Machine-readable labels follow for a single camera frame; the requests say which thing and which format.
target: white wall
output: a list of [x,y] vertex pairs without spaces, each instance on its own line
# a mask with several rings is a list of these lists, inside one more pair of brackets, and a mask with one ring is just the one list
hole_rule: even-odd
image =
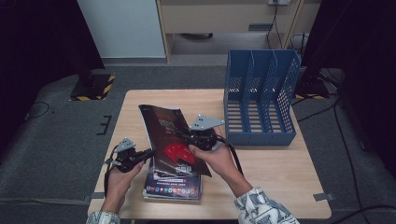
[[102,58],[165,58],[155,0],[78,0]]

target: wooden table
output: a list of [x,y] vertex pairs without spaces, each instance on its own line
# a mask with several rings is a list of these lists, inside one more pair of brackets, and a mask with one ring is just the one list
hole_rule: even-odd
[[[128,91],[122,105],[106,158],[124,137],[136,143],[136,150],[149,148],[138,105],[178,106],[188,123],[198,114],[223,119],[221,90],[137,90]],[[328,218],[332,212],[327,201],[317,202],[322,193],[315,167],[293,113],[296,137],[288,147],[236,147],[245,177],[253,187],[262,187],[267,195],[284,204],[297,218]],[[143,198],[142,190],[149,163],[133,180],[120,217],[131,219],[237,219],[235,197],[228,185],[212,171],[203,177],[203,195],[199,204],[158,203]],[[95,192],[104,192],[104,166]],[[88,214],[98,211],[104,199],[92,199]]]

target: patterned sleeve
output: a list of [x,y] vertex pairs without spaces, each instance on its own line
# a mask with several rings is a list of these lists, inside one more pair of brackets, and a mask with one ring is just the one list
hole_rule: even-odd
[[235,200],[235,205],[240,213],[240,224],[299,224],[286,207],[269,199],[261,188],[243,194]]
[[120,218],[114,213],[93,212],[88,217],[86,224],[120,224]]

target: stack of books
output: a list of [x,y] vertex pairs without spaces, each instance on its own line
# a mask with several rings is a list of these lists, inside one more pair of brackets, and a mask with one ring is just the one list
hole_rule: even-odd
[[201,175],[211,176],[205,161],[196,158],[180,133],[189,134],[189,126],[179,108],[140,105],[151,148],[143,189],[146,199],[200,201]]
[[202,181],[200,175],[159,179],[150,160],[143,197],[145,199],[200,201]]

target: person's left hand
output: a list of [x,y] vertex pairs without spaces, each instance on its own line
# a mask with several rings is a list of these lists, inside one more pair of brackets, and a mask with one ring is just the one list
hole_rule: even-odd
[[108,177],[107,196],[101,211],[115,214],[120,211],[125,201],[125,194],[131,185],[131,181],[139,174],[144,164],[145,163],[141,161],[128,173],[123,173],[115,167],[111,169]]

